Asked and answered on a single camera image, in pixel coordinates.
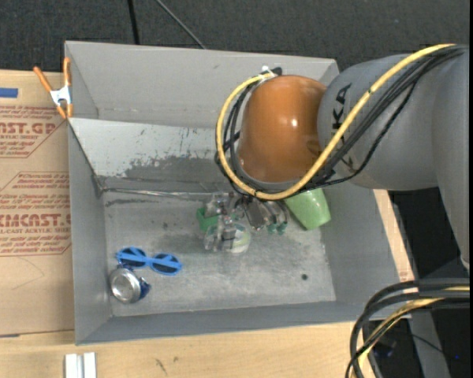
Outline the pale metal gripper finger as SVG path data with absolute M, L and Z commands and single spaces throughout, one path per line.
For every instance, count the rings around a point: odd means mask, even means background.
M 205 203 L 205 216 L 230 215 L 235 211 L 235 194 L 212 194 Z
M 234 252 L 236 237 L 237 228 L 231 217 L 220 216 L 205 232 L 204 249 L 214 252 Z

